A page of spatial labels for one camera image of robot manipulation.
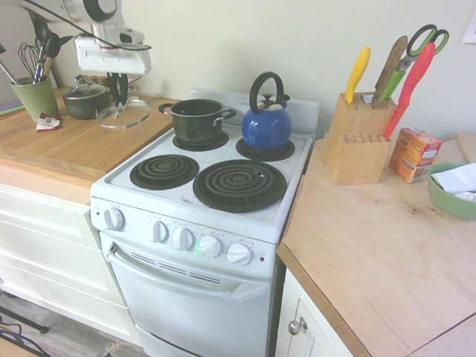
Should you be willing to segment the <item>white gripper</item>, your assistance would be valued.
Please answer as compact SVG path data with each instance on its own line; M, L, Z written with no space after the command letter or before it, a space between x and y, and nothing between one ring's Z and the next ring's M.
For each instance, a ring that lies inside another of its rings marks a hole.
M106 72L109 93L115 106L127 101L127 74L147 74L152 68L148 51L101 48L94 39L76 37L77 61L83 71Z

